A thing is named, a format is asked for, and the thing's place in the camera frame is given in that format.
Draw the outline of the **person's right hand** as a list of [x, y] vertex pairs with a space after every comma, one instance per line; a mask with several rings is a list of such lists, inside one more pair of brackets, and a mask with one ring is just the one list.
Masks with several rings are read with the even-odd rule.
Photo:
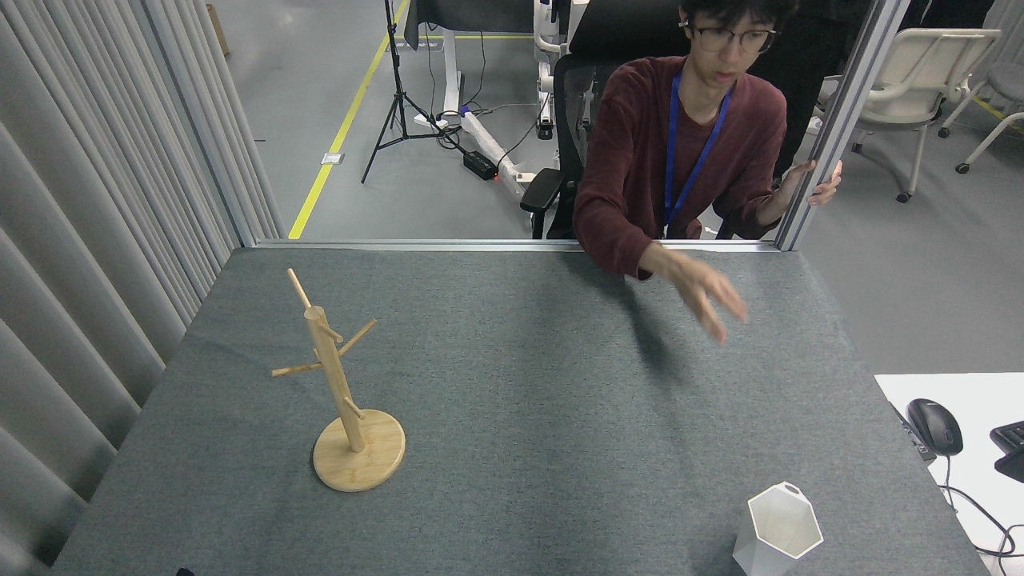
[[644, 249], [639, 268], [672, 283], [707, 335], [716, 343], [725, 344], [727, 328], [714, 308], [715, 302], [738, 320], [746, 321], [745, 300], [724, 274], [701, 259], [692, 258], [679, 250], [670, 250], [659, 243], [651, 243]]

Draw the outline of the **person's left hand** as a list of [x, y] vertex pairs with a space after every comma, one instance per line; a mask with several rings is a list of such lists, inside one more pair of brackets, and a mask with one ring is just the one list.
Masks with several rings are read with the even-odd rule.
[[[798, 180], [803, 178], [805, 174], [808, 174], [815, 168], [817, 161], [809, 159], [801, 164], [793, 166], [783, 175], [782, 182], [778, 188], [778, 193], [776, 196], [782, 198], [782, 200], [790, 202], [791, 198], [796, 194]], [[835, 164], [835, 168], [831, 172], [831, 176], [826, 182], [819, 183], [816, 186], [813, 192], [810, 194], [808, 203], [812, 206], [823, 206], [831, 201], [833, 196], [837, 193], [837, 188], [840, 186], [842, 180], [842, 160]]]

